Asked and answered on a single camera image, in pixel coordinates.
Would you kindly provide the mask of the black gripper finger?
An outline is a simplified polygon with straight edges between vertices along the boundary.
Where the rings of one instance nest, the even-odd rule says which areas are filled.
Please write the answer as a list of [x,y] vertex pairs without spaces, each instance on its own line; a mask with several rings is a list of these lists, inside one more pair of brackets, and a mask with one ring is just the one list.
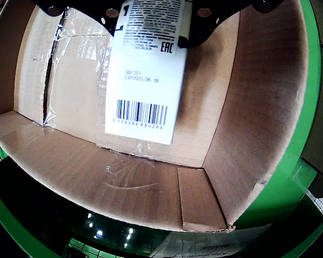
[[123,4],[123,1],[117,0],[35,0],[34,2],[52,17],[59,16],[67,8],[74,8],[100,23],[111,35],[114,35],[118,15]]
[[180,48],[191,48],[203,44],[215,29],[232,15],[248,6],[260,13],[268,13],[281,4],[281,1],[190,1],[192,3],[189,35],[181,35],[178,40]]

